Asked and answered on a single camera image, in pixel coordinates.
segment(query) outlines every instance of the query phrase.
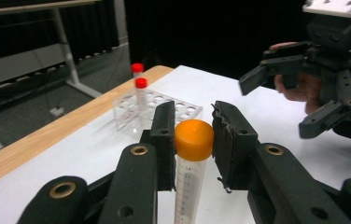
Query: test tube rack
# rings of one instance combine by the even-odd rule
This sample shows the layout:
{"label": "test tube rack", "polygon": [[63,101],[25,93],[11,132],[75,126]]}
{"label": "test tube rack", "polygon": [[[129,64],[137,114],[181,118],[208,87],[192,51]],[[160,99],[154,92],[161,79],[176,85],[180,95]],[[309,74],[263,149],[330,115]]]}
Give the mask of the test tube rack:
{"label": "test tube rack", "polygon": [[[149,127],[144,128],[150,128],[156,106],[169,101],[175,102],[175,125],[185,119],[197,119],[203,111],[202,106],[193,105],[147,89],[147,124],[149,124]],[[117,129],[122,129],[128,125],[138,126],[138,105],[135,90],[128,91],[115,99],[113,105]]]}

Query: wooden table edge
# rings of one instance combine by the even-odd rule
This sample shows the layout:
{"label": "wooden table edge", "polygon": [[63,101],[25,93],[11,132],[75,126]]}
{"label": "wooden table edge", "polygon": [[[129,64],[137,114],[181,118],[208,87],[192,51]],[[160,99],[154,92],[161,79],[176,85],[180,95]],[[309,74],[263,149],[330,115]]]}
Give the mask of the wooden table edge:
{"label": "wooden table edge", "polygon": [[[148,83],[154,83],[171,71],[173,71],[173,68],[158,65],[147,70],[143,76],[147,78]],[[69,114],[1,149],[0,178],[103,115],[112,108],[112,101],[116,97],[131,90],[133,86],[133,79],[130,79]]]}

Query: robotic hand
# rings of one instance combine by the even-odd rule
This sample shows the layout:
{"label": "robotic hand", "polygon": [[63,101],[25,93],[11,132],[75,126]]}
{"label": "robotic hand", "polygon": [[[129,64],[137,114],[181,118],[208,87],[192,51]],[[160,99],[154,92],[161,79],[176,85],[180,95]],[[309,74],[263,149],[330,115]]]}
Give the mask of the robotic hand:
{"label": "robotic hand", "polygon": [[287,89],[297,87],[298,73],[319,77],[322,106],[299,125],[301,138],[314,138],[351,120],[351,1],[307,1],[303,11],[317,14],[307,26],[311,40],[265,51],[240,87],[247,95],[270,76],[282,74]]}

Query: test tube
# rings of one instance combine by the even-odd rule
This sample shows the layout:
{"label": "test tube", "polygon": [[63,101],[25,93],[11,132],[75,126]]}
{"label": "test tube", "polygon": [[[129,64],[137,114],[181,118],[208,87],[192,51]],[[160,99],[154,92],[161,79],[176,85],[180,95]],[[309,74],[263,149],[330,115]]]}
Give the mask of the test tube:
{"label": "test tube", "polygon": [[213,128],[202,120],[187,119],[175,127],[175,224],[195,223],[205,163],[211,155],[213,140]]}
{"label": "test tube", "polygon": [[144,65],[142,63],[132,64],[132,73],[133,73],[134,79],[141,77],[143,75],[143,72],[144,72]]}
{"label": "test tube", "polygon": [[138,77],[135,80],[135,93],[137,97],[138,118],[140,119],[142,129],[149,128],[149,114],[146,89],[147,79],[144,77]]}

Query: human hand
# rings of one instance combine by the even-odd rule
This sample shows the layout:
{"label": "human hand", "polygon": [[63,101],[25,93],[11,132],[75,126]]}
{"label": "human hand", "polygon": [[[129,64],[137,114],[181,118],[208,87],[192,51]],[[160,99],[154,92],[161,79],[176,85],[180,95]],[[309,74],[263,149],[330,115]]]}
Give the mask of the human hand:
{"label": "human hand", "polygon": [[[277,49],[281,46],[293,44],[286,42],[270,46],[270,49]],[[274,77],[274,85],[278,92],[283,93],[290,101],[306,102],[305,113],[307,115],[318,110],[322,104],[320,102],[321,79],[309,74],[298,74],[298,85],[296,89],[287,90],[284,86],[283,76]]]}

